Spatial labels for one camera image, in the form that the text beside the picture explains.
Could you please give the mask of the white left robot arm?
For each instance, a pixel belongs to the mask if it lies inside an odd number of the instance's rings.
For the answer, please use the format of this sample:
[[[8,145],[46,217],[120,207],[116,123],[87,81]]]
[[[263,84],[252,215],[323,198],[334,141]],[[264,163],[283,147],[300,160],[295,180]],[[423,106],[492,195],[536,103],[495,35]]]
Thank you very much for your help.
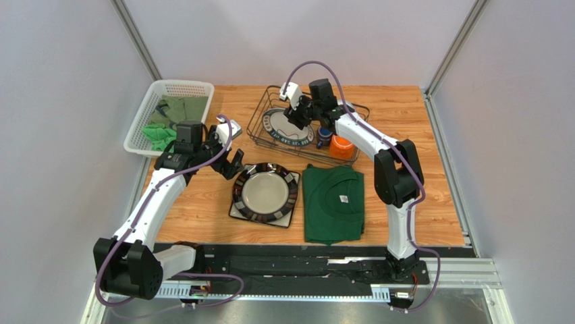
[[[230,180],[243,167],[242,150],[237,150],[232,160],[227,158],[241,126],[224,115],[217,119],[219,124],[211,127],[200,121],[177,125],[175,140],[156,160],[150,183],[128,220],[111,238],[99,238],[95,243],[95,286],[102,304],[112,306],[103,292],[125,296],[126,301],[151,300],[164,281],[184,272],[206,271],[202,245],[176,242],[156,252],[155,243],[168,212],[199,169],[211,167]]]

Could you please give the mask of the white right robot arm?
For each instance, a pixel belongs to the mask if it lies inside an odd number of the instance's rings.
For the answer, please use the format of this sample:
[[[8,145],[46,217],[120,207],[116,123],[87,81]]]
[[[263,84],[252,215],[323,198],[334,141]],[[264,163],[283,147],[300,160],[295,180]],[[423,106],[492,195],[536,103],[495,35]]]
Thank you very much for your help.
[[[389,225],[384,273],[396,282],[410,278],[419,261],[414,214],[425,198],[415,144],[391,138],[371,126],[344,98],[336,97],[328,79],[311,82],[309,90],[304,94],[299,85],[284,83],[279,98],[290,104],[284,115],[299,129],[319,122],[371,159],[375,191],[386,205]]]

